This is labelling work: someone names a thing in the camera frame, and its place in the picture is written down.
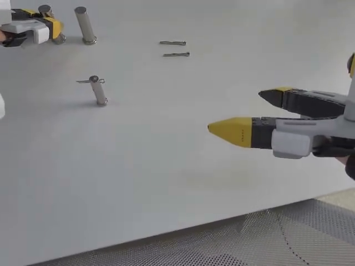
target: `upright metal pin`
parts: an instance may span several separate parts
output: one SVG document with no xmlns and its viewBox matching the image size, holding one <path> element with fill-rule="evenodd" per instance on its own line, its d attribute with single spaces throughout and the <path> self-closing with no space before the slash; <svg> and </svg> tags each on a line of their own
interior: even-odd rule
<svg viewBox="0 0 355 266">
<path fill-rule="evenodd" d="M 79 80 L 77 83 L 90 83 L 91 87 L 93 88 L 95 97 L 96 97 L 96 103 L 99 106 L 106 106 L 108 103 L 108 99 L 105 96 L 104 90 L 102 88 L 101 84 L 105 83 L 104 79 L 99 79 L 98 76 L 91 76 L 89 80 Z"/>
<path fill-rule="evenodd" d="M 92 45 L 97 43 L 98 39 L 93 32 L 93 28 L 91 27 L 86 7 L 77 7 L 74 11 L 75 15 L 77 15 L 80 29 L 82 30 L 84 44 Z"/>
<path fill-rule="evenodd" d="M 44 4 L 40 7 L 38 7 L 38 12 L 44 17 L 44 18 L 55 18 L 54 17 L 54 14 L 53 14 L 53 11 L 52 11 L 52 8 L 47 5 L 47 4 Z M 53 39 L 53 43 L 56 44 L 56 45 L 60 45 L 60 44 L 63 44 L 65 43 L 65 41 L 67 40 L 67 38 L 65 37 L 65 35 L 63 33 L 60 33 L 59 36 L 55 39 Z"/>
</svg>

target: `metal mesh floor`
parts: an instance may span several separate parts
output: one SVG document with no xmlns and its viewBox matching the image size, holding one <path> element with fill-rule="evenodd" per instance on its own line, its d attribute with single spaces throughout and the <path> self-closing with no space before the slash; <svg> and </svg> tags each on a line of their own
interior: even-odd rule
<svg viewBox="0 0 355 266">
<path fill-rule="evenodd" d="M 315 199 L 33 266 L 355 265 L 355 213 Z"/>
</svg>

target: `white table surface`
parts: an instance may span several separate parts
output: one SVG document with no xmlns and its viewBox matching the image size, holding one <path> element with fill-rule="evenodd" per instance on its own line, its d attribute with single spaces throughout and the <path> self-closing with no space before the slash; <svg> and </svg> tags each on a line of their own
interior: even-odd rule
<svg viewBox="0 0 355 266">
<path fill-rule="evenodd" d="M 37 9 L 45 0 L 13 0 Z M 355 3 L 61 0 L 68 41 L 0 49 L 0 264 L 18 266 L 354 186 L 334 159 L 274 158 L 207 124 L 292 116 L 258 92 L 346 94 Z M 88 8 L 84 46 L 73 9 Z M 186 47 L 158 45 L 185 40 Z M 163 58 L 190 51 L 189 58 Z M 90 85 L 106 79 L 105 108 Z"/>
</svg>

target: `metal pin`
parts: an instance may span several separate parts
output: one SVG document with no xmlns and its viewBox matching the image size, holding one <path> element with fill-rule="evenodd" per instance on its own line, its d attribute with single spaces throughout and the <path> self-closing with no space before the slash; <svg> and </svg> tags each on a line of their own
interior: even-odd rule
<svg viewBox="0 0 355 266">
<path fill-rule="evenodd" d="M 96 38 L 93 28 L 91 27 L 87 9 L 85 7 L 77 7 L 74 11 L 77 15 L 80 29 L 82 30 L 84 44 L 92 45 L 97 43 L 98 39 Z"/>
<path fill-rule="evenodd" d="M 80 80 L 77 81 L 77 83 L 90 83 L 91 87 L 93 88 L 95 97 L 96 97 L 96 103 L 99 106 L 106 106 L 108 103 L 108 99 L 105 97 L 104 90 L 102 88 L 101 84 L 105 83 L 104 79 L 99 79 L 98 76 L 91 76 L 89 80 Z"/>
<path fill-rule="evenodd" d="M 189 57 L 190 56 L 190 52 L 186 52 L 186 53 L 172 53 L 172 54 L 163 54 L 164 57 Z"/>
<path fill-rule="evenodd" d="M 168 40 L 162 40 L 161 42 L 159 42 L 159 44 L 172 44 L 172 45 L 182 45 L 182 46 L 185 46 L 186 45 L 186 42 L 183 41 L 183 42 L 170 42 Z"/>
<path fill-rule="evenodd" d="M 38 8 L 38 12 L 45 18 L 54 18 L 52 8 L 47 4 L 40 6 Z M 65 35 L 63 33 L 60 33 L 59 36 L 53 39 L 52 41 L 54 44 L 60 45 L 65 43 L 66 40 L 67 38 L 65 37 Z"/>
<path fill-rule="evenodd" d="M 84 84 L 84 83 L 90 83 L 90 80 L 78 80 L 77 83 Z M 97 82 L 100 82 L 101 84 L 105 83 L 105 79 L 99 79 Z"/>
</svg>

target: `robotic arm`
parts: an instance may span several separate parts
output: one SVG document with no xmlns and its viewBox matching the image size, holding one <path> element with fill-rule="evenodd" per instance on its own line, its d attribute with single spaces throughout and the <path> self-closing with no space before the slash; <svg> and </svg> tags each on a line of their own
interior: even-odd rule
<svg viewBox="0 0 355 266">
<path fill-rule="evenodd" d="M 353 78 L 354 54 L 347 67 Z M 346 173 L 355 179 L 355 79 L 347 96 L 285 87 L 259 96 L 301 118 L 235 117 L 210 124 L 209 131 L 237 146 L 272 150 L 279 158 L 349 156 Z"/>
<path fill-rule="evenodd" d="M 50 6 L 41 6 L 39 11 L 11 9 L 10 0 L 0 0 L 0 30 L 7 39 L 4 47 L 18 47 L 25 41 L 40 44 L 53 40 L 56 44 L 65 42 L 63 24 L 54 18 Z"/>
</svg>

